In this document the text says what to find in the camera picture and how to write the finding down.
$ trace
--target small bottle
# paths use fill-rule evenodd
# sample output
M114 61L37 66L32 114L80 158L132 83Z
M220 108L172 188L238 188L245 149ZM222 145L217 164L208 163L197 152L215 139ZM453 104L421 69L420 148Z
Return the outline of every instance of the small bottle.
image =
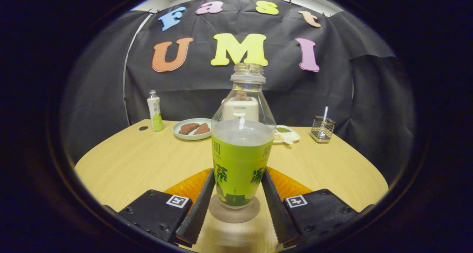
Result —
M233 88L212 118L212 155L218 199L227 207L249 205L270 155L276 122L262 94L258 64L235 64Z
M161 118L161 109L159 108L159 97L155 90L149 92L147 99L149 107L149 116L151 118L151 127L153 131L158 132L164 129L163 119Z

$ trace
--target screw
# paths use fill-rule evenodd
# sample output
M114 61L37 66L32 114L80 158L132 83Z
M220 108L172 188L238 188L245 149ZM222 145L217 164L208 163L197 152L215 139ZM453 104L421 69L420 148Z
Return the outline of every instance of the screw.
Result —
M162 230L162 231L165 231L166 233L169 233L171 230L169 229L169 227L165 226L165 225L160 225L159 228Z
M312 232L312 231L314 231L315 228L316 228L315 226L309 225L309 226L306 226L306 228L304 228L304 230L306 232Z

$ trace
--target table surface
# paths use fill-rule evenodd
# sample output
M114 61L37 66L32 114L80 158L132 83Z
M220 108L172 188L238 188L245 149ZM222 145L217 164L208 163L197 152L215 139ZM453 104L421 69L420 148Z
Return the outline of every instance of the table surface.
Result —
M210 137L181 140L172 131L177 122L163 122L164 130L153 132L150 120L142 120L95 146L78 161L76 173L98 202L120 211L149 189L164 191L212 167ZM143 126L148 129L140 131ZM291 128L300 140L292 145L274 144L269 167L313 191L329 189L356 211L386 194L388 187L381 173L342 139L333 135L328 144L319 144L310 137L310 127ZM260 213L245 223L223 223L207 211L191 250L274 252L278 241L261 186L255 196L261 202Z

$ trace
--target metal wire basket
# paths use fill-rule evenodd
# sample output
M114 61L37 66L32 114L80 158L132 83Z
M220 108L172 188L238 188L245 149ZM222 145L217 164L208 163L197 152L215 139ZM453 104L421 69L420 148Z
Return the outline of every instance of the metal wire basket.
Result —
M310 131L310 136L317 142L327 143L330 141L331 136L333 135L333 128L335 127L335 122L327 118L324 122L323 116L316 115L314 117L314 124Z

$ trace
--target letter m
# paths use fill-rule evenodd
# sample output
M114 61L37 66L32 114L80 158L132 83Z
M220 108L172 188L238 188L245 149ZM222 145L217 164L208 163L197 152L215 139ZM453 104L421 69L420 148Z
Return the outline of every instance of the letter m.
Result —
M263 50L263 41L266 39L266 36L262 34L248 34L241 44L233 34L215 34L213 38L217 40L215 58L211 61L213 66L228 65L230 60L227 58L227 52L235 64L240 63L243 55L247 53L243 62L260 64L262 66L268 65Z

